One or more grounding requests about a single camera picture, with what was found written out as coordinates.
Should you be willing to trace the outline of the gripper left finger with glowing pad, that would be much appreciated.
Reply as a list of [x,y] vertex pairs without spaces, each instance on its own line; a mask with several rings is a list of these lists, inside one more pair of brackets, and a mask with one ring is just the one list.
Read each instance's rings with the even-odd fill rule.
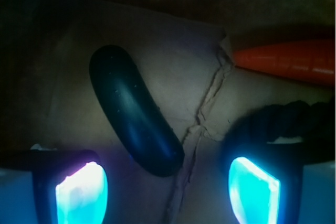
[[94,151],[1,152],[1,223],[103,223],[107,203]]

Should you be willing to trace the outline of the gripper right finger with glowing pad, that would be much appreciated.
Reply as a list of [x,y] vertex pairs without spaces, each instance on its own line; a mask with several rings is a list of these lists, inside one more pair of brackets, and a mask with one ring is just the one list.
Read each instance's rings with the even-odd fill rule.
[[240,144],[225,149],[239,223],[335,223],[333,144]]

